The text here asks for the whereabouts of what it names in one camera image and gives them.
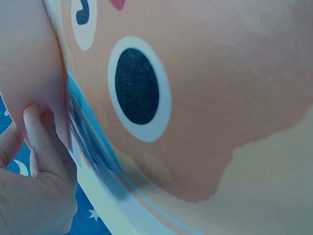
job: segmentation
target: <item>blue printed pattern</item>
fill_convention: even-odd
[[[96,155],[107,169],[121,173],[122,168],[89,104],[70,76],[67,82],[70,124],[77,135],[83,137],[79,139],[86,158],[92,159]]]
[[[3,101],[0,97],[0,134],[12,122],[8,115]],[[23,145],[20,152],[16,155],[7,169],[17,174],[30,175],[29,168],[29,154],[30,151],[26,144]],[[110,231],[99,218],[96,210],[93,208],[88,198],[84,194],[82,188],[78,185],[76,191],[76,199],[78,203],[78,211],[74,216],[73,224],[68,235],[110,235]]]

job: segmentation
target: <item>white star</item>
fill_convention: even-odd
[[[99,218],[99,215],[96,212],[96,210],[89,210],[89,212],[91,213],[91,216],[89,217],[89,219],[94,218],[97,221],[97,219]]]

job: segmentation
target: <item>cartoon eye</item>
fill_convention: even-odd
[[[169,122],[172,98],[162,62],[145,41],[129,36],[115,45],[108,86],[125,128],[141,141],[156,141]]]
[[[72,0],[71,21],[78,46],[82,50],[88,50],[96,32],[97,1]]]

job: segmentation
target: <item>white eye outline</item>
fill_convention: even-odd
[[[156,114],[150,122],[143,125],[133,123],[126,117],[122,108],[119,105],[115,89],[115,74],[117,63],[120,55],[128,48],[140,50],[141,53],[143,53],[147,57],[156,74],[156,79],[159,87],[159,103]],[[168,82],[164,66],[157,54],[145,41],[138,37],[127,36],[121,39],[115,45],[112,50],[108,65],[108,86],[113,107],[124,127],[133,136],[141,141],[156,141],[166,130],[166,127],[169,123],[172,110],[172,96],[170,84]]]
[[[81,50],[88,50],[94,39],[97,25],[97,0],[87,0],[89,5],[89,20],[86,24],[78,25],[76,21],[76,12],[83,9],[80,0],[71,2],[71,21],[74,36]]]

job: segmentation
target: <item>black oval eye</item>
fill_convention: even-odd
[[[89,5],[88,0],[80,0],[83,9],[76,12],[76,21],[78,25],[87,24],[89,20]]]
[[[118,103],[133,123],[149,123],[157,112],[159,87],[148,58],[139,50],[128,48],[120,55],[115,74]]]

